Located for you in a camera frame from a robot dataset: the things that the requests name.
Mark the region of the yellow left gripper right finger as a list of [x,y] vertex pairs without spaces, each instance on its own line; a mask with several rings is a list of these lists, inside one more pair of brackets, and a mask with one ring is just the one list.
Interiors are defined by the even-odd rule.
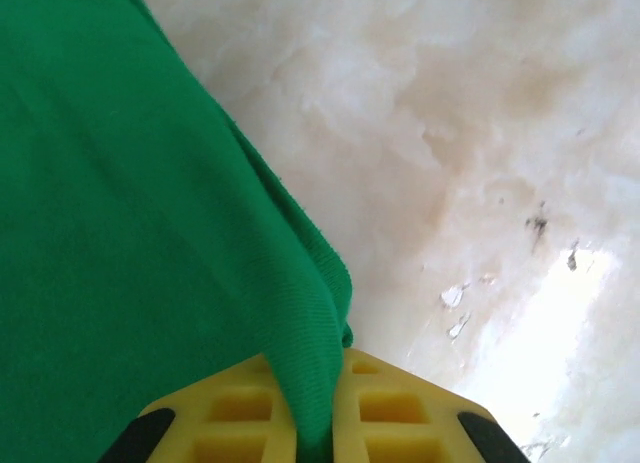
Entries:
[[481,405],[350,348],[334,396],[333,460],[509,463],[523,452]]

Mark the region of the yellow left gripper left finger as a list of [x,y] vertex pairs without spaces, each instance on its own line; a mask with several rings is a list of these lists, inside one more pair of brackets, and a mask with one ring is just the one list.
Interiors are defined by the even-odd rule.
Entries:
[[145,407],[102,462],[296,460],[297,436],[264,356],[254,356]]

